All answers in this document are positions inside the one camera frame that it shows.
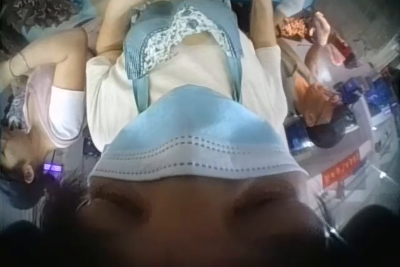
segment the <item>woman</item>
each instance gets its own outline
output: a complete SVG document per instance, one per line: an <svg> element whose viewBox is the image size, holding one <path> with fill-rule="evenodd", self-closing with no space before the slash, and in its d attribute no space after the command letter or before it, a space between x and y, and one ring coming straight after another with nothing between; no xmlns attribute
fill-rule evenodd
<svg viewBox="0 0 400 267"><path fill-rule="evenodd" d="M251 41L224 0L150 2L109 2L86 71L102 156L79 202L76 190L52 199L47 213L62 217L45 232L82 242L85 266L92 255L113 266L318 260L324 223L284 140L271 0L254 0Z"/></svg>
<svg viewBox="0 0 400 267"><path fill-rule="evenodd" d="M23 107L27 128L1 129L1 171L8 178L31 184L51 151L78 139L87 47L85 30L73 29L37 40L1 63L1 91L13 78L29 74Z"/></svg>

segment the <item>black hair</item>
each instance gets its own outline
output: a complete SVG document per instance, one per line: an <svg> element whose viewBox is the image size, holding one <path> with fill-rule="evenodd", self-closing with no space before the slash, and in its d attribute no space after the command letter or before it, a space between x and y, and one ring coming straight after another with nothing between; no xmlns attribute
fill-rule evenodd
<svg viewBox="0 0 400 267"><path fill-rule="evenodd" d="M308 138L315 146L329 149L338 145L346 134L346 128L356 124L356 118L344 104L334 109L332 120L329 124L306 127Z"/></svg>
<svg viewBox="0 0 400 267"><path fill-rule="evenodd" d="M45 189L51 187L54 182L55 178L50 174L37 172L34 181L27 184L23 179L17 179L8 172L0 171L0 191L16 209L33 208L44 196Z"/></svg>
<svg viewBox="0 0 400 267"><path fill-rule="evenodd" d="M35 228L32 224L22 222L0 234L1 241L7 240L4 247L0 249L1 255L10 258L13 266L38 263L42 267L47 267L54 266L55 262L57 262L58 267L119 266L118 260L97 243L96 236L88 234L86 229L79 225L77 209L84 203L87 193L88 189L84 176L72 174L72 176L62 180L53 193L47 195L47 201L42 211L40 229ZM319 200L322 211L329 215L328 209L321 199ZM268 260L265 263L261 259L261 262L256 266L302 266L304 264L299 263L299 257L301 262L303 262L303 259L307 260L307 266L321 266L322 264L322 266L327 267L355 267L367 266L368 261L373 261L379 265L382 256L385 256L384 259L389 262L390 259L398 258L396 244L390 242L388 237L391 236L393 230L395 231L394 236L399 232L399 222L389 213L385 213L386 215L383 216L384 212L379 212L383 212L383 209L368 208L364 213L358 214L364 217L356 216L352 218L354 221L350 221L341 233L346 241L339 241L330 237L330 243L328 243L325 251L318 252L321 245L317 248L310 248L308 243L315 243L312 238L306 240L304 237L297 236L288 236L284 239L278 237L272 245L274 249L280 253L280 248L288 249L289 247L290 254L294 253L295 255L278 255L273 258L272 262ZM388 218L390 218L390 224L382 221L383 219L388 220ZM326 218L326 223L332 221L329 219L330 217ZM369 231L370 226L374 228L377 223L380 223L384 230L379 228L374 234L364 234ZM390 243L390 251L386 251L384 246L375 249L381 243L385 247ZM20 255L21 248L24 253L23 256Z"/></svg>

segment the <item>person with dark hair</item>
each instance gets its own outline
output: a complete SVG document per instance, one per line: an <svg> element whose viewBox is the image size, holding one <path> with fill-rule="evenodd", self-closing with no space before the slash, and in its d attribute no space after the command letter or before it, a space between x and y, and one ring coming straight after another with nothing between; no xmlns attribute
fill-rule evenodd
<svg viewBox="0 0 400 267"><path fill-rule="evenodd" d="M0 91L29 74L25 130L1 128L1 172L26 184L41 174L46 156L79 138L84 124L86 32L64 31L39 39L0 67Z"/></svg>
<svg viewBox="0 0 400 267"><path fill-rule="evenodd" d="M324 265L326 224L281 131L271 0L251 22L249 39L225 0L110 0L86 70L102 155L43 212L58 266Z"/></svg>
<svg viewBox="0 0 400 267"><path fill-rule="evenodd" d="M287 17L299 13L304 1L282 0L274 12L275 25L279 27ZM346 127L354 122L348 116L354 115L340 93L317 82L319 58L328 43L331 27L320 12L310 23L313 44L304 62L285 40L278 39L282 50L282 78L288 105L303 117L311 142L320 148L331 148L343 139Z"/></svg>

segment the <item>red banner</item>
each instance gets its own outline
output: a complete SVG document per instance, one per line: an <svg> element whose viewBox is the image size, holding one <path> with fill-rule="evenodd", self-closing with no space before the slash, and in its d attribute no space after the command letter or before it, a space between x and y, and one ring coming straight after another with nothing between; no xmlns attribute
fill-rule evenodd
<svg viewBox="0 0 400 267"><path fill-rule="evenodd" d="M345 180L353 174L353 171L357 169L360 162L360 153L357 150L349 155L346 159L340 161L335 166L323 172L322 185L324 188L327 188L333 183Z"/></svg>

